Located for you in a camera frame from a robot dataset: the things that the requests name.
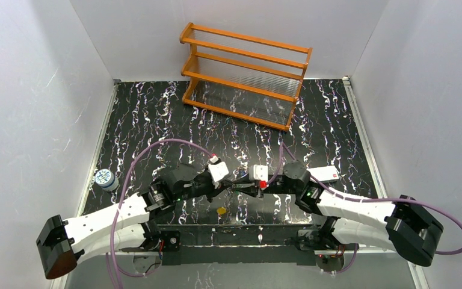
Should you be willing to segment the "yellow key tag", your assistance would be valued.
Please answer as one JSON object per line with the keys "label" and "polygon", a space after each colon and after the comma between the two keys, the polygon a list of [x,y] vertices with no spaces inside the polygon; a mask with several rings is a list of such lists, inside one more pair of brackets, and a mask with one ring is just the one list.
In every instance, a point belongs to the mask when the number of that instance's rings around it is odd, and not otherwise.
{"label": "yellow key tag", "polygon": [[219,208],[217,209],[217,214],[220,215],[220,216],[222,216],[222,215],[224,215],[224,214],[226,214],[226,213],[227,213],[227,210],[226,210],[225,207],[219,207]]}

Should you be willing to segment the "silver metal keyring plate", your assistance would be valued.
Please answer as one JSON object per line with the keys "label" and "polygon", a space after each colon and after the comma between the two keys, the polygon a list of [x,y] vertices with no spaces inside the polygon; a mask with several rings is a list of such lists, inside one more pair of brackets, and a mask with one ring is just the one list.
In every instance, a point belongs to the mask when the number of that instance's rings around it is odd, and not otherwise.
{"label": "silver metal keyring plate", "polygon": [[252,180],[244,168],[238,169],[238,174],[234,181],[230,181],[227,190],[234,193],[244,193],[251,195]]}

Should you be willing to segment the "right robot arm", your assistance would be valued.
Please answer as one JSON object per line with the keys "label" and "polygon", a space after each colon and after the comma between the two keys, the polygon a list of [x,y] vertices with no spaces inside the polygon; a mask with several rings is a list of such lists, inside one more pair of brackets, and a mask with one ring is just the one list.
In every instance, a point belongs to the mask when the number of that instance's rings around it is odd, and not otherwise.
{"label": "right robot arm", "polygon": [[315,229],[301,230],[294,238],[299,250],[333,249],[364,244],[392,250],[419,266],[432,264],[443,225],[408,196],[400,201],[355,196],[316,182],[316,170],[299,161],[284,165],[277,176],[265,175],[264,166],[232,182],[232,189],[249,196],[293,194],[295,204],[308,214],[323,216]]}

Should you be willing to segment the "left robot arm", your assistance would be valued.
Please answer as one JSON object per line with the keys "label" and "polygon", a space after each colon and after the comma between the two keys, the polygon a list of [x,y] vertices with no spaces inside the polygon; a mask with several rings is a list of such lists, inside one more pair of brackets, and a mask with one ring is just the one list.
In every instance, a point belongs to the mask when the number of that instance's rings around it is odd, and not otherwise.
{"label": "left robot arm", "polygon": [[84,216],[47,219],[36,240],[46,279],[64,276],[96,255],[114,250],[155,250],[171,243],[177,233],[161,233],[154,219],[172,212],[176,203],[200,196],[213,198],[229,186],[230,172],[224,162],[209,164],[201,173],[189,164],[156,178],[149,189]]}

